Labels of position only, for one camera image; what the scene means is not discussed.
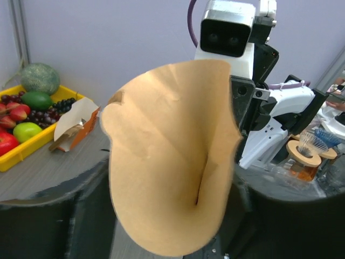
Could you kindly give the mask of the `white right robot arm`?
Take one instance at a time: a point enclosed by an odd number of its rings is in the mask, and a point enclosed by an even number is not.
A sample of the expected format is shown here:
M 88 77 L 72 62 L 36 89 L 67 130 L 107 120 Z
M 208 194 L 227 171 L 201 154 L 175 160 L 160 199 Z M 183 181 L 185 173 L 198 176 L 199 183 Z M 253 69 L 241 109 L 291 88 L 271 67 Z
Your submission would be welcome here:
M 301 133 L 329 96 L 292 75 L 281 85 L 267 85 L 264 80 L 278 58 L 270 46 L 249 43 L 235 59 L 235 69 L 241 61 L 253 69 L 251 74 L 231 76 L 230 99 L 243 136 L 235 162 L 244 169 L 271 162 L 288 136 Z

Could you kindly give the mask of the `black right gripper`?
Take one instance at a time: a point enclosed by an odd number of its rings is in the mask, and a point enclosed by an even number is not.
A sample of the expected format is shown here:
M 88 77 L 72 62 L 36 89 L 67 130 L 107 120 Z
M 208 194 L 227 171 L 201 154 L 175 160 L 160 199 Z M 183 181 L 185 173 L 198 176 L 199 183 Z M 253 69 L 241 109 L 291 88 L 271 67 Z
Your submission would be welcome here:
M 232 109 L 236 124 L 242 134 L 237 148 L 235 162 L 243 157 L 245 144 L 251 131 L 262 129 L 269 121 L 268 112 L 260 107 L 268 101 L 270 92 L 264 82 L 279 59 L 279 52 L 267 44 L 254 46 L 253 75 L 254 79 L 231 76 Z

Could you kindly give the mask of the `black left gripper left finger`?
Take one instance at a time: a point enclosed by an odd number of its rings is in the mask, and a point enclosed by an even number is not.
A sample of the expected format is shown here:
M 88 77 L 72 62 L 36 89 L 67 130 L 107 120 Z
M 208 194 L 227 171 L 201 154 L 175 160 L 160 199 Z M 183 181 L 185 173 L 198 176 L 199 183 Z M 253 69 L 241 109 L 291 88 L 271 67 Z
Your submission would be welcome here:
M 109 258 L 116 216 L 105 159 L 76 178 L 1 202 L 1 258 Z

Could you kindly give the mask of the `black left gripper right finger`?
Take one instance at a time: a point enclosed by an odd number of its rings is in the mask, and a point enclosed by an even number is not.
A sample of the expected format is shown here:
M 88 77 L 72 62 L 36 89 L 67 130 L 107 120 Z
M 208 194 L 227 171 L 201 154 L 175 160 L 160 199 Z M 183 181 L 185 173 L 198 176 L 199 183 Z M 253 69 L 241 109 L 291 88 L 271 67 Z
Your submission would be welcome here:
M 344 258 L 344 193 L 314 199 L 237 167 L 219 232 L 190 258 Z

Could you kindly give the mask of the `brown paper coffee filter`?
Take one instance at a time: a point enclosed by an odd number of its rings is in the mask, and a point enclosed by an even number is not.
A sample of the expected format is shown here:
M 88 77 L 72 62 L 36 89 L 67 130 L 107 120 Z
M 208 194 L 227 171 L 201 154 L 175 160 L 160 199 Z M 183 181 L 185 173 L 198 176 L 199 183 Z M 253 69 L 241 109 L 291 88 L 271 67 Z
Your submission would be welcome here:
M 116 216 L 151 253 L 191 254 L 222 223 L 242 139 L 230 70 L 211 59 L 160 66 L 121 87 L 101 113 Z

